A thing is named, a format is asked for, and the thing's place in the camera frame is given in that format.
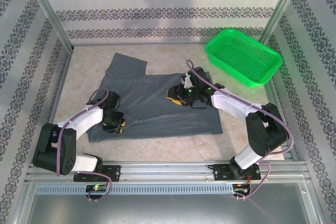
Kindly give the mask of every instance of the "floor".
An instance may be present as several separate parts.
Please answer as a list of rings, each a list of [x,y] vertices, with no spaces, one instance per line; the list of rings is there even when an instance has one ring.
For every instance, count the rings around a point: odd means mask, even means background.
[[[205,45],[79,46],[72,54],[55,123],[69,119],[85,106],[116,52],[147,61],[146,74],[184,73],[187,71],[185,61],[191,59],[195,66],[210,72],[214,83],[218,82],[250,101],[268,102],[264,87],[250,89],[212,65],[205,53]],[[84,134],[77,142],[77,152],[98,155],[105,161],[229,160],[247,145],[246,127],[245,123],[224,111],[219,114],[222,135],[89,143],[87,134]],[[273,155],[271,158],[283,159],[283,156]]]

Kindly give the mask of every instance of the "patterned wallpaper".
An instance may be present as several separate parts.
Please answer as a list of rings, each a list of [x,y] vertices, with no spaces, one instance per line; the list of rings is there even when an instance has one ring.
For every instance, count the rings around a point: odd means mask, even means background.
[[[208,42],[225,27],[258,38],[278,0],[50,0],[74,45]]]
[[[0,0],[0,30],[0,223],[7,223],[68,53],[37,0]]]
[[[268,42],[284,59],[273,80],[327,223],[336,223],[335,7],[336,0],[291,0]]]

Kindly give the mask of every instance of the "cable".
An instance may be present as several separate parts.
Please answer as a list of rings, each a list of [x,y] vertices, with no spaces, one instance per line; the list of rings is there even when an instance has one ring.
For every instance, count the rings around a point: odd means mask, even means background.
[[[109,96],[109,90],[106,89],[106,88],[102,88],[102,89],[97,89],[94,93],[92,93],[92,95],[90,96],[89,98],[89,102],[91,101],[92,97],[100,90],[105,90],[106,91],[106,95],[103,99],[101,99],[99,102],[97,102],[95,105],[91,106],[90,108],[86,109],[86,110],[83,110],[81,112],[79,112],[78,114],[74,115],[72,118],[70,118],[70,120],[68,122],[66,122],[63,127],[61,128],[60,132],[59,132],[59,135],[58,135],[58,140],[57,140],[57,155],[56,155],[56,175],[59,177],[60,176],[60,162],[61,162],[61,140],[62,140],[62,136],[63,136],[63,132],[65,130],[65,128],[74,120],[76,119],[77,117],[83,115],[84,113],[87,113],[88,111],[94,109],[95,107],[99,106],[100,104],[102,104],[106,99],[107,97]],[[97,176],[102,176],[102,177],[105,177],[108,179],[108,181],[110,182],[110,188],[109,190],[107,191],[107,193],[105,193],[103,196],[101,196],[99,199],[95,199],[95,201],[98,201],[98,200],[101,200],[101,199],[104,199],[110,192],[111,192],[111,189],[112,189],[112,180],[110,177],[108,177],[107,175],[105,174],[101,174],[101,173],[95,173],[95,172],[77,172],[77,173],[83,173],[83,174],[92,174],[92,175],[97,175]]]
[[[289,127],[280,119],[280,118],[277,118],[275,115],[272,115],[271,113],[267,112],[266,110],[263,110],[261,108],[258,108],[257,106],[253,105],[252,103],[249,103],[235,95],[233,95],[232,93],[228,93],[228,92],[225,92],[221,89],[219,89],[218,87],[216,87],[215,85],[213,85],[212,83],[208,82],[207,80],[205,80],[203,77],[201,77],[195,70],[194,70],[194,64],[191,60],[187,60],[186,61],[186,64],[187,66],[190,68],[190,71],[192,73],[194,73],[200,80],[202,80],[203,82],[205,82],[206,84],[208,84],[210,87],[212,87],[214,90],[217,90],[218,92],[228,96],[228,97],[232,97],[233,99],[237,100],[238,102],[244,104],[244,105],[247,105],[257,111],[260,111],[261,113],[263,113],[264,115],[267,115],[269,117],[271,117],[272,119],[274,119],[275,121],[277,121],[278,123],[281,124],[281,126],[288,132],[288,135],[289,135],[289,140],[290,140],[290,144],[288,146],[288,148],[286,148],[285,150],[283,151],[280,151],[280,152],[271,152],[269,153],[268,155],[275,155],[275,154],[283,154],[283,153],[286,153],[288,151],[290,151],[293,146],[294,146],[294,136],[292,134],[292,132],[290,131]],[[261,162],[262,160],[264,160],[264,158],[266,158],[268,155],[266,155],[265,157],[262,157],[260,160],[258,160],[256,162],[256,164],[267,164],[269,169],[268,169],[268,172],[266,174],[266,176],[261,180],[260,184],[257,186],[257,188],[252,192],[250,193],[249,195],[247,196],[244,196],[244,197],[240,197],[240,198],[237,198],[237,199],[246,199],[248,197],[250,197],[251,195],[253,195],[260,187],[261,185],[264,183],[264,181],[266,180],[267,176],[269,175],[270,171],[271,171],[271,164],[269,162]]]

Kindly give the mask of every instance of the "green basket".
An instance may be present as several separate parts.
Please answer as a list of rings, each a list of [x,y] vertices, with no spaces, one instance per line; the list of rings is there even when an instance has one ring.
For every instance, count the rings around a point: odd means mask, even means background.
[[[222,30],[205,51],[211,63],[250,88],[267,83],[282,65],[280,54],[233,28]]]

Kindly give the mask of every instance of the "black mounting bracket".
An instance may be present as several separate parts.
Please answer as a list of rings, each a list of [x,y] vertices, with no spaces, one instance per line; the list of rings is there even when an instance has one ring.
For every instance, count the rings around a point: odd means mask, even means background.
[[[230,170],[230,164],[214,164],[208,165],[208,168],[213,170],[215,181],[221,180],[247,180],[247,174],[250,175],[251,180],[261,180],[260,169],[257,164],[251,165],[246,173],[246,176],[242,178],[236,178]]]
[[[102,173],[109,176],[112,182],[119,182],[120,165],[103,165]],[[91,174],[75,173],[74,182],[107,182],[107,178]]]

